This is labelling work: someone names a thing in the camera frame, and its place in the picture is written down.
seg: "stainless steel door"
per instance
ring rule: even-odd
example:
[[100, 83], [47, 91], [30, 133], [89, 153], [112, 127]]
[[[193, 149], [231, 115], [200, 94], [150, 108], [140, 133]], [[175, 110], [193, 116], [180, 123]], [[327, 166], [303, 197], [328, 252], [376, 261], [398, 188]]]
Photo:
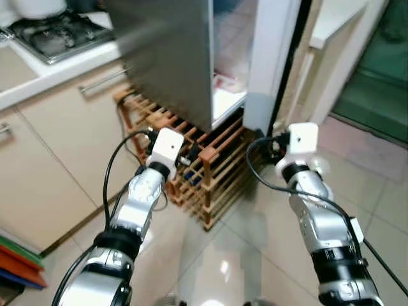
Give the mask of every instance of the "stainless steel door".
[[209, 131], [212, 0], [105, 0], [135, 89]]

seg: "doorway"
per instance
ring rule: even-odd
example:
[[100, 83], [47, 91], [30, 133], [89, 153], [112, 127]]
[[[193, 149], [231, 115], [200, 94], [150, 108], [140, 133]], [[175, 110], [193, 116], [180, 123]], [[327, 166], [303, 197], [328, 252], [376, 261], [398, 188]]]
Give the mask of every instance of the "doorway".
[[332, 115], [408, 143], [408, 0], [389, 2]]

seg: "gas stove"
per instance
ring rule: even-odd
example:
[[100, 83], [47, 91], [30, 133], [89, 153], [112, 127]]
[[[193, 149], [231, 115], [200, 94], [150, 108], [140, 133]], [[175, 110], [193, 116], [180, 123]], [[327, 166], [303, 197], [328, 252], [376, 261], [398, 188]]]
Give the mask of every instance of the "gas stove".
[[28, 51], [54, 64], [113, 39], [111, 30], [72, 11], [42, 19], [21, 19], [8, 31]]

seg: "silver robot arm segment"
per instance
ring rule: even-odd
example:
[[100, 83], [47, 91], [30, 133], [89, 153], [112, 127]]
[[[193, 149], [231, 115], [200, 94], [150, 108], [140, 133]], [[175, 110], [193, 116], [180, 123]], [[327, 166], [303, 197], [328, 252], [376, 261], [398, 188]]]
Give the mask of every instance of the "silver robot arm segment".
[[[277, 164], [278, 176], [288, 187], [333, 201], [332, 190], [308, 163], [316, 151], [317, 126], [313, 123], [289, 127], [290, 141], [285, 158]], [[319, 300], [323, 305], [384, 306], [367, 271], [367, 261], [357, 253], [345, 216], [327, 201], [303, 194], [291, 194], [300, 231], [319, 279]], [[358, 242], [363, 233], [356, 219], [352, 230]]]

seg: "pot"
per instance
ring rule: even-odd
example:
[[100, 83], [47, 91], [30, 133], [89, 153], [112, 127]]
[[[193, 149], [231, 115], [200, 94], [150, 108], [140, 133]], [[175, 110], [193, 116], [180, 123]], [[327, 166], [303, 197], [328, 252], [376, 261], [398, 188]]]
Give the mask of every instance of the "pot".
[[66, 10], [65, 0], [9, 0], [15, 11], [27, 19], [44, 19]]
[[100, 11], [98, 0], [66, 0], [68, 7], [77, 13]]

